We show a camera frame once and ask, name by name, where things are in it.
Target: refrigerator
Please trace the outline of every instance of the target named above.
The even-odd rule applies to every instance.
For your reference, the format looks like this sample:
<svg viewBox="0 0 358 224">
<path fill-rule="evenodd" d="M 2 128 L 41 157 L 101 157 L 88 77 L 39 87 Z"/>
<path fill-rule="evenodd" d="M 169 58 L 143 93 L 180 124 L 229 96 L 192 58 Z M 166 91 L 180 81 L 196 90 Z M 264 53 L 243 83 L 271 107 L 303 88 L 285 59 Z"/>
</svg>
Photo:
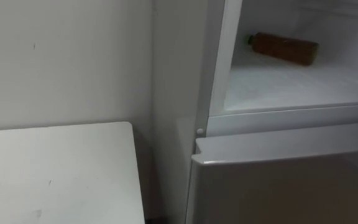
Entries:
<svg viewBox="0 0 358 224">
<path fill-rule="evenodd" d="M 358 1 L 155 0 L 154 156 L 170 223 L 358 223 Z M 258 32 L 317 42 L 304 67 Z"/>
</svg>

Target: white tabletop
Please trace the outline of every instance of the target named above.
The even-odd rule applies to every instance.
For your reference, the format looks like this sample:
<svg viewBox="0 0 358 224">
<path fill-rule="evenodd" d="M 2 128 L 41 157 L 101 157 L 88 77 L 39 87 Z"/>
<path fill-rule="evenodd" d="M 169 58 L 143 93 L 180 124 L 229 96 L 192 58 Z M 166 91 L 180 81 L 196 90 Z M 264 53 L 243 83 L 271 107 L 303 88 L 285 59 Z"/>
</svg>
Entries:
<svg viewBox="0 0 358 224">
<path fill-rule="evenodd" d="M 0 131 L 7 223 L 144 223 L 131 124 Z"/>
</svg>

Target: refrigerator compartment door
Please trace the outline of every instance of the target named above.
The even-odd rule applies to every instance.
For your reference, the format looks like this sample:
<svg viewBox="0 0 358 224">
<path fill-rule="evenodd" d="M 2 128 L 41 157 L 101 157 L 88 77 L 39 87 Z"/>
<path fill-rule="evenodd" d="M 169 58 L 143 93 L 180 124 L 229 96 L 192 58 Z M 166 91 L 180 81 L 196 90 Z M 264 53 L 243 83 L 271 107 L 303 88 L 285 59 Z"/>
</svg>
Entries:
<svg viewBox="0 0 358 224">
<path fill-rule="evenodd" d="M 358 123 L 199 138 L 201 166 L 242 164 L 358 152 Z"/>
</svg>

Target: bottle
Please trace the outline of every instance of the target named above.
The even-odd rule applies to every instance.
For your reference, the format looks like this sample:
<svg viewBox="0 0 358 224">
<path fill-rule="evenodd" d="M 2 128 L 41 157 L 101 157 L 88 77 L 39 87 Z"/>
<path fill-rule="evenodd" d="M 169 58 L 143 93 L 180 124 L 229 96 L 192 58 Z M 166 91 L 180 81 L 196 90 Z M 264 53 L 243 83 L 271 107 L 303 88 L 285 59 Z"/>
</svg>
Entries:
<svg viewBox="0 0 358 224">
<path fill-rule="evenodd" d="M 319 44 L 259 32 L 246 37 L 254 52 L 287 60 L 300 65 L 311 65 L 317 56 Z"/>
</svg>

